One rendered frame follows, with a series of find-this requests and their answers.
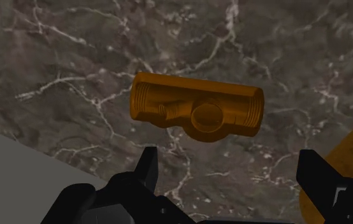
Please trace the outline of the orange pipe tee fitting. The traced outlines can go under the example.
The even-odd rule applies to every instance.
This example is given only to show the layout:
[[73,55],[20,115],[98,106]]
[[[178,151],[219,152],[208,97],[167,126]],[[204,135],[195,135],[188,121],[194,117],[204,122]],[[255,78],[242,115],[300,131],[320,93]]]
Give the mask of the orange pipe tee fitting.
[[130,95],[133,120],[160,128],[181,127],[201,142],[230,134],[255,136],[264,113],[261,88],[139,72]]

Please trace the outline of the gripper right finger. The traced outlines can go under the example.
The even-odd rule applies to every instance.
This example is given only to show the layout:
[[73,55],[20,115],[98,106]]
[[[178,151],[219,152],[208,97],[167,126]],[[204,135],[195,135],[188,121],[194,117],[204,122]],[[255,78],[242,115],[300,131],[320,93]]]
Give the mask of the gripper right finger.
[[324,224],[353,224],[353,178],[342,176],[316,151],[299,152],[296,180]]

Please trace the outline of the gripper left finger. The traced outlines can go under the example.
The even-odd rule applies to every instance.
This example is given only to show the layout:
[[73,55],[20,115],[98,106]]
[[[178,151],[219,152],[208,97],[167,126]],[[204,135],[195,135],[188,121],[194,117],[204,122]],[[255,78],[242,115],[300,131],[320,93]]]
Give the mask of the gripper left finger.
[[65,187],[40,224],[82,224],[87,211],[114,204],[120,204],[134,224],[196,224],[167,197],[154,194],[158,173],[157,147],[146,147],[134,171],[115,174],[100,190],[88,183]]

